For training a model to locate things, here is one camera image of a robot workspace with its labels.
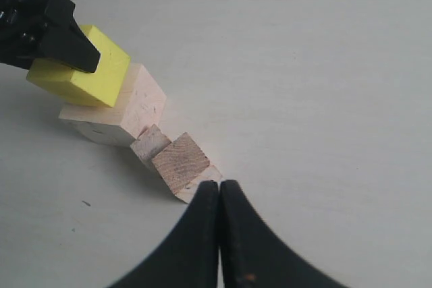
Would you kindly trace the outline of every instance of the small wooden cube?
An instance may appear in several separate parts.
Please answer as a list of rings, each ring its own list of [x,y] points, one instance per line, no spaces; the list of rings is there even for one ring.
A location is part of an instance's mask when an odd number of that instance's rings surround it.
[[[36,59],[27,74],[27,80],[72,104],[114,107],[130,56],[96,26],[83,25],[80,28],[101,53],[94,73],[78,71],[46,59]]]
[[[200,182],[222,178],[187,133],[167,146],[152,162],[171,192],[184,202],[191,201]]]
[[[59,118],[93,142],[130,146],[158,124],[167,97],[142,64],[131,63],[114,108],[66,103]]]
[[[151,160],[170,144],[171,140],[161,132],[159,127],[152,125],[132,143],[130,148],[148,170],[157,173]]]

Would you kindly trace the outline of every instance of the tabletop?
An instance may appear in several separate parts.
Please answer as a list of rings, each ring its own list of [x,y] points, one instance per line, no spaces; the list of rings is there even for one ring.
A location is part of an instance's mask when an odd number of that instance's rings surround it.
[[[432,283],[430,0],[72,0],[303,258],[350,287]],[[186,205],[127,148],[0,73],[4,287],[106,287]]]

